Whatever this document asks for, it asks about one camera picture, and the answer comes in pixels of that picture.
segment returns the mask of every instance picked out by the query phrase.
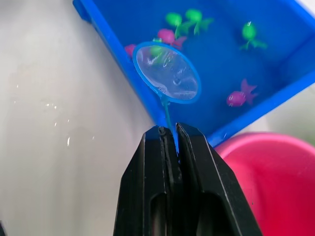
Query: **net handle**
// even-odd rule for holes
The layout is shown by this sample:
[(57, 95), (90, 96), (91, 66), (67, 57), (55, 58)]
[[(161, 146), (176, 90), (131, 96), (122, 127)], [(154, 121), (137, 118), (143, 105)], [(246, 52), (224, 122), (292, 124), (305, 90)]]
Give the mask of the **net handle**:
[(171, 122), (171, 116), (169, 115), (169, 111), (168, 111), (169, 101), (168, 101), (166, 96), (162, 96), (161, 97), (161, 102), (162, 102), (162, 106), (165, 109), (165, 119), (166, 119), (166, 123), (167, 123), (167, 128), (169, 128), (169, 130), (173, 133), (173, 126), (172, 126), (172, 122)]

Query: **net mesh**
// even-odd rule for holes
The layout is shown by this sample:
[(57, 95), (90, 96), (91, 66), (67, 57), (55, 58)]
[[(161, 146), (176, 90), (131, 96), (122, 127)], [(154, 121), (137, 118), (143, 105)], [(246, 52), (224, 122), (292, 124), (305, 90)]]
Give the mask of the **net mesh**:
[(162, 46), (145, 46), (136, 53), (136, 63), (156, 92), (178, 100), (191, 100), (198, 82), (189, 63), (177, 52)]

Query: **water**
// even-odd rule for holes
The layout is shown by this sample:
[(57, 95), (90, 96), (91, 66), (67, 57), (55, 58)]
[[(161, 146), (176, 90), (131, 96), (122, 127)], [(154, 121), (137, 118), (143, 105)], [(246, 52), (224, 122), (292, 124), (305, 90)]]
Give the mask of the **water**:
[[(94, 1), (123, 46), (151, 41), (161, 28), (175, 30), (165, 22), (169, 12), (181, 14), (185, 21), (185, 12), (196, 8), (203, 13), (203, 18), (215, 19), (207, 32), (200, 30), (200, 35), (193, 35), (192, 27), (182, 49), (200, 75), (199, 100), (189, 105), (172, 103), (169, 107), (174, 122), (193, 125), (206, 134), (315, 69), (314, 57), (308, 58), (307, 67), (293, 57), (310, 42), (309, 48), (314, 48), (314, 29), (283, 1)], [(267, 43), (268, 49), (239, 49), (246, 43), (241, 31), (248, 21), (254, 23), (256, 38)], [(253, 106), (228, 107), (226, 98), (233, 91), (240, 91), (244, 78), (250, 85), (258, 86), (255, 92), (259, 96)]]

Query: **purple toy fish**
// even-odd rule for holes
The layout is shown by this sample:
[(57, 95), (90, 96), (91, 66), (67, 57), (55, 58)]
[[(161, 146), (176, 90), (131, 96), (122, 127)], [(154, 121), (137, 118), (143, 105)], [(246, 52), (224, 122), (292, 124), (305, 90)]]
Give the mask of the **purple toy fish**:
[(241, 83), (241, 91), (234, 91), (231, 93), (230, 96), (227, 97), (226, 103), (230, 107), (240, 107), (245, 101), (252, 105), (252, 100), (258, 95), (258, 93), (252, 94), (252, 91), (255, 88), (257, 88), (257, 86), (250, 86), (248, 85), (247, 80), (243, 79)]
[(175, 39), (175, 34), (170, 29), (160, 29), (159, 32), (157, 33), (157, 36), (162, 39), (163, 43), (167, 43), (179, 50), (182, 49), (182, 44), (187, 39), (186, 36)]

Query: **net rim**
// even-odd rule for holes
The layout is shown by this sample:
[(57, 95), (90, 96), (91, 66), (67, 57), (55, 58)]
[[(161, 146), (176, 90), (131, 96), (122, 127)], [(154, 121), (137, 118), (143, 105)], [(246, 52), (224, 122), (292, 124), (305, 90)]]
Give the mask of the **net rim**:
[[(181, 100), (181, 99), (176, 99), (176, 98), (172, 98), (172, 97), (169, 97), (167, 95), (165, 95), (164, 93), (162, 93), (161, 91), (159, 91), (155, 86), (153, 86), (149, 81), (148, 79), (144, 76), (144, 74), (142, 73), (138, 63), (137, 63), (137, 52), (143, 48), (143, 47), (149, 47), (149, 46), (160, 46), (160, 47), (164, 47), (164, 48), (167, 48), (167, 49), (170, 49), (174, 52), (176, 52), (177, 54), (179, 54), (183, 59), (184, 61), (188, 64), (188, 66), (191, 68), (193, 74), (195, 75), (195, 79), (198, 83), (198, 90), (197, 90), (197, 94), (194, 98), (190, 99), (190, 100)], [(149, 88), (151, 90), (153, 90), (160, 98), (162, 97), (166, 97), (167, 98), (167, 101), (169, 102), (175, 102), (175, 103), (180, 103), (180, 104), (189, 104), (189, 103), (193, 103), (195, 102), (196, 100), (198, 100), (200, 94), (201, 94), (201, 80), (200, 80), (200, 77), (199, 77), (199, 74), (197, 73), (197, 70), (196, 68), (193, 66), (193, 64), (191, 63), (191, 61), (183, 54), (181, 53), (180, 51), (178, 51), (177, 49), (167, 45), (167, 44), (164, 44), (164, 43), (158, 43), (158, 42), (143, 42), (143, 43), (140, 43), (138, 44), (135, 49), (133, 50), (133, 53), (132, 53), (132, 61), (133, 61), (133, 64), (134, 64), (134, 67), (136, 68), (136, 71), (138, 72), (138, 75), (140, 76), (140, 78), (146, 83), (147, 86), (149, 86)]]

